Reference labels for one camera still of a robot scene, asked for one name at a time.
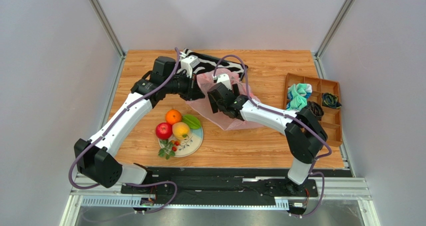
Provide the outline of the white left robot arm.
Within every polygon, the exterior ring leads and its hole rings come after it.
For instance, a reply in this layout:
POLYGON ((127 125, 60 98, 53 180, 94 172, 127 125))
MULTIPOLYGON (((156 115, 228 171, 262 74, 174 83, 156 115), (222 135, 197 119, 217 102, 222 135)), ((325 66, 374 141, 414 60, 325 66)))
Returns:
POLYGON ((124 104, 89 140, 74 145, 72 168, 95 182, 110 188, 116 183, 140 185, 148 169, 138 164, 121 164, 115 156, 136 124, 168 94, 184 100, 204 98, 198 88, 193 68, 200 63, 196 56, 173 59, 159 56, 148 71, 131 88, 124 104))

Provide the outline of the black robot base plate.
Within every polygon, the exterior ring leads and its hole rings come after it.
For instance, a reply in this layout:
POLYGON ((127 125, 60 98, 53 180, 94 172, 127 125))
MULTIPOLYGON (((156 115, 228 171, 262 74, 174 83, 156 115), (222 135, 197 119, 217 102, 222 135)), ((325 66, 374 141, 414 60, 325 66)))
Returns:
POLYGON ((155 196, 165 203, 176 192, 173 204, 217 206, 272 206, 276 197, 299 197, 302 202, 321 192, 315 180, 294 185, 288 169, 150 167, 144 183, 155 187, 122 186, 122 194, 155 196))

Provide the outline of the pink printed plastic bag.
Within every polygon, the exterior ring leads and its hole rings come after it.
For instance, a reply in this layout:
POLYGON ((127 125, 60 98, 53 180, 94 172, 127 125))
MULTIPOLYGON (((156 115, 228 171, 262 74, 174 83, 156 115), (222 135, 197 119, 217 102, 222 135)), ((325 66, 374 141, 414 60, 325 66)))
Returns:
POLYGON ((204 98, 187 101, 193 110, 224 131, 261 128, 256 122, 244 121, 237 107, 242 107, 248 99, 258 100, 250 89, 241 82, 237 73, 220 68, 196 76, 197 87, 204 98))

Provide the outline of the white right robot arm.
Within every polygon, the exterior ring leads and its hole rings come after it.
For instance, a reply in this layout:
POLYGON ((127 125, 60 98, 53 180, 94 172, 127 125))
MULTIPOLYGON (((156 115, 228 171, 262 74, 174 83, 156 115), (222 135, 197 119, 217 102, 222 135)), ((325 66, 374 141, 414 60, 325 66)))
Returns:
POLYGON ((213 86, 207 95, 213 113, 221 112, 231 119, 258 123, 284 134, 293 156, 287 178, 297 186, 305 183, 328 139, 310 110, 295 112, 268 106, 233 92, 223 83, 213 86))

